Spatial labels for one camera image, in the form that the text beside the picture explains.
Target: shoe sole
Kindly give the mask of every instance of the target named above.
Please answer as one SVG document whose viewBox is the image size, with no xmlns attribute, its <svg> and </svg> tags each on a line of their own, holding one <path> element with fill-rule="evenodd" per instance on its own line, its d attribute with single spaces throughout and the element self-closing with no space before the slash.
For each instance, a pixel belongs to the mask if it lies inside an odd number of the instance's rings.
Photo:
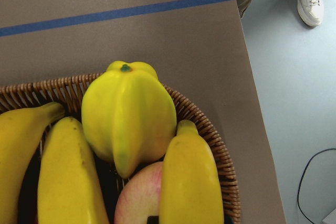
<svg viewBox="0 0 336 224">
<path fill-rule="evenodd" d="M 321 22 L 313 23 L 310 20 L 306 19 L 306 14 L 304 13 L 300 0 L 297 0 L 297 3 L 298 3 L 297 5 L 298 13 L 303 22 L 305 22 L 308 26 L 311 26 L 311 27 L 316 27 L 321 24 Z"/>
</svg>

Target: blue tape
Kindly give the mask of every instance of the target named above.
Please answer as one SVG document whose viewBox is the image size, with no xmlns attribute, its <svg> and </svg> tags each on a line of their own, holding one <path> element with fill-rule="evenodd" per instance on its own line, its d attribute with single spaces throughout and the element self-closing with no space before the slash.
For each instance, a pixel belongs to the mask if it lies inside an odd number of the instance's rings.
<svg viewBox="0 0 336 224">
<path fill-rule="evenodd" d="M 225 1 L 231 1 L 231 0 L 176 0 L 171 2 L 142 5 L 125 9 L 116 9 L 116 10 L 109 10 L 106 12 L 79 15 L 74 17 L 52 19 L 42 22 L 35 22 L 35 23 L 0 28 L 0 37 L 15 34 L 31 33 L 33 31 L 48 30 L 59 27 L 80 25 L 85 23 L 98 22 L 116 18 L 125 18 L 143 14 L 165 12 L 168 10 L 176 10 L 200 5 L 215 4 Z"/>
</svg>

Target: yellow banana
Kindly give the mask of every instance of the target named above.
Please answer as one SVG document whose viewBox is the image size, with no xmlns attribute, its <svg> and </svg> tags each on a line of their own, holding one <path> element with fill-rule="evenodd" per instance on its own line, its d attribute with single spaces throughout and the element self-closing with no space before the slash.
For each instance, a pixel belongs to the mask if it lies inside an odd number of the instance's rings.
<svg viewBox="0 0 336 224">
<path fill-rule="evenodd" d="M 160 224 L 223 224 L 216 163 L 195 124 L 182 120 L 163 160 Z"/>
<path fill-rule="evenodd" d="M 94 152 L 123 178 L 161 158 L 175 135 L 174 102 L 145 62 L 113 62 L 89 86 L 81 110 Z"/>
<path fill-rule="evenodd" d="M 50 130 L 37 193 L 39 224 L 108 224 L 92 150 L 72 117 Z"/>
<path fill-rule="evenodd" d="M 64 108 L 56 102 L 0 115 L 0 224 L 17 223 L 18 198 L 29 162 L 46 126 L 63 116 Z"/>
</svg>

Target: brown basket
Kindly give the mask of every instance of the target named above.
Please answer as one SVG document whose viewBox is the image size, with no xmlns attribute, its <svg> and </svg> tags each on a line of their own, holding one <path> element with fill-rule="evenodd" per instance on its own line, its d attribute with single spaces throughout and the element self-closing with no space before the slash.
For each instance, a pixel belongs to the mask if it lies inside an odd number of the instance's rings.
<svg viewBox="0 0 336 224">
<path fill-rule="evenodd" d="M 56 101 L 64 105 L 67 115 L 71 115 L 80 120 L 80 108 L 83 94 L 87 90 L 89 84 L 100 75 L 101 73 L 86 74 L 0 87 L 0 114 L 8 110 L 35 107 L 50 101 Z M 222 138 L 214 128 L 213 124 L 194 103 L 172 88 L 167 86 L 165 86 L 165 88 L 174 101 L 177 120 L 189 119 L 193 121 L 197 126 L 200 136 L 202 136 L 209 144 L 217 164 L 225 215 L 230 216 L 235 224 L 240 224 L 240 200 L 235 169 Z M 38 160 L 43 141 L 44 139 L 42 139 L 39 150 L 37 150 L 36 153 Z M 127 181 L 121 180 L 121 178 L 117 177 L 113 171 L 111 174 L 115 175 L 117 182 L 115 183 L 116 187 L 114 192 L 107 191 L 107 194 L 118 195 Z"/>
</svg>

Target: white power adapter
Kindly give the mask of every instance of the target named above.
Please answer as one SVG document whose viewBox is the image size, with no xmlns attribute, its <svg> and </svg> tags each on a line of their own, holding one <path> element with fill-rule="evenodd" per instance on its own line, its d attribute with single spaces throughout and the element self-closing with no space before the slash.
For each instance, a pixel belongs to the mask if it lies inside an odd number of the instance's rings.
<svg viewBox="0 0 336 224">
<path fill-rule="evenodd" d="M 334 209 L 333 212 L 326 216 L 322 220 L 321 224 L 336 224 L 336 209 Z"/>
</svg>

